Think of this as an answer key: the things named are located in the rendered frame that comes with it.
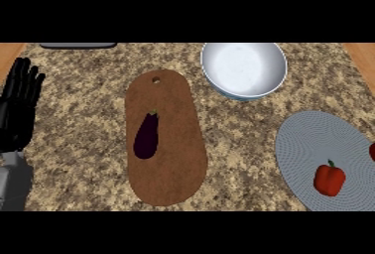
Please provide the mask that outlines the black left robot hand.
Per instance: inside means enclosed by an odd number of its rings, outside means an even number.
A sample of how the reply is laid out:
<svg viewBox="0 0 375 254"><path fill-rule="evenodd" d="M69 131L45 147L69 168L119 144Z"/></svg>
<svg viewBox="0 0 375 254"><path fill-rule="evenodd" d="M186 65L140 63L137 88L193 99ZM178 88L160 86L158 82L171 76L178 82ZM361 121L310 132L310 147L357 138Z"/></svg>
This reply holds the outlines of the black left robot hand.
<svg viewBox="0 0 375 254"><path fill-rule="evenodd" d="M29 59L16 58L0 95L0 153L22 151L31 142L44 78Z"/></svg>

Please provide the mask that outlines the white bowl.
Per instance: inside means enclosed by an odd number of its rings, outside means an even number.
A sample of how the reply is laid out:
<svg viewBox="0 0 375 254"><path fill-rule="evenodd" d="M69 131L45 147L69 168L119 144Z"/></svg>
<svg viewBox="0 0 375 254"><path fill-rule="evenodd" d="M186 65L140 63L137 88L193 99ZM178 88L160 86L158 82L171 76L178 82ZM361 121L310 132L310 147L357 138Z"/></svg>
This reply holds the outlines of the white bowl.
<svg viewBox="0 0 375 254"><path fill-rule="evenodd" d="M271 94L286 77L286 58L276 43L206 43L200 66L217 91L243 101Z"/></svg>

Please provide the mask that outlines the grey round placemat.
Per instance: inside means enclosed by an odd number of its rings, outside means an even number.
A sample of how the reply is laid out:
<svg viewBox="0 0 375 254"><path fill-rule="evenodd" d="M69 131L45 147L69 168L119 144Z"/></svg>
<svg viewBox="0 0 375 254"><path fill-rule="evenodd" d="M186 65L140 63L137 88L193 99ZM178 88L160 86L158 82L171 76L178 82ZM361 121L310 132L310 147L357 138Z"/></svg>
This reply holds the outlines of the grey round placemat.
<svg viewBox="0 0 375 254"><path fill-rule="evenodd" d="M375 161L370 141L335 115L299 111L283 121L276 136L276 158L284 183L313 211L375 211ZM336 196L313 187L314 172L327 161L345 174Z"/></svg>

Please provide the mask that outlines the dark purple eggplant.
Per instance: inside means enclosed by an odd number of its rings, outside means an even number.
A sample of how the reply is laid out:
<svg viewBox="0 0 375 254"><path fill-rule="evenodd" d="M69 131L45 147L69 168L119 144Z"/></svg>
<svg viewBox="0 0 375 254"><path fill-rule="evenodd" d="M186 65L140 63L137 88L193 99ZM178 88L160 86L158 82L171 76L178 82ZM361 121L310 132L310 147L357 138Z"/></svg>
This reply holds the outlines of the dark purple eggplant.
<svg viewBox="0 0 375 254"><path fill-rule="evenodd" d="M146 113L143 122L140 124L134 143L132 152L138 159L149 159L156 152L158 146L158 113L152 110Z"/></svg>

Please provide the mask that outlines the brown wooden cutting board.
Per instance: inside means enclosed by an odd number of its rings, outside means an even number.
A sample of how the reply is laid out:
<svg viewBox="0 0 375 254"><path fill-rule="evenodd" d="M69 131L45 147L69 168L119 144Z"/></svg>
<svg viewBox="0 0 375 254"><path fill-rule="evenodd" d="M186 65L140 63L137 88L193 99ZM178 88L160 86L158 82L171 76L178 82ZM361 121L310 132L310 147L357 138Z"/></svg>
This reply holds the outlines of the brown wooden cutting board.
<svg viewBox="0 0 375 254"><path fill-rule="evenodd" d="M127 175L134 194L153 206L184 201L199 189L208 168L196 108L184 76L168 69L141 74L125 91L125 149L144 116L158 115L158 147L141 160L127 154Z"/></svg>

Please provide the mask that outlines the red bell pepper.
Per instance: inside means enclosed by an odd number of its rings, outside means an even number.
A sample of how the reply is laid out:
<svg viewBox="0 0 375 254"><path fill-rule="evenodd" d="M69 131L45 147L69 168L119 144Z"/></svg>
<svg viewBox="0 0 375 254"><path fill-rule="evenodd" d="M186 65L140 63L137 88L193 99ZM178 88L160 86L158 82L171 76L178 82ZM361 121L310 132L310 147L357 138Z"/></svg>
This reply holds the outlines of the red bell pepper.
<svg viewBox="0 0 375 254"><path fill-rule="evenodd" d="M320 165L314 172L313 186L317 192L326 196L336 196L345 182L344 171L335 167L332 161Z"/></svg>

